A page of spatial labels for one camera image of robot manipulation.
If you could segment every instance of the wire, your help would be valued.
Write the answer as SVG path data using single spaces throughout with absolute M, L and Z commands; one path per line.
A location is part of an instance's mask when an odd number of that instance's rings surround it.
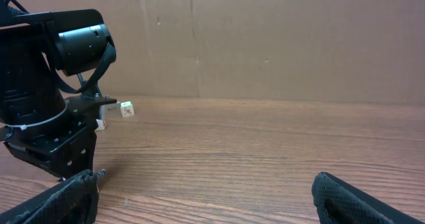
M 26 12 L 29 14 L 29 12 L 21 5 L 19 4 L 19 2 L 17 0 L 11 0 L 13 4 L 16 5 L 16 7 L 18 7 L 21 11 Z

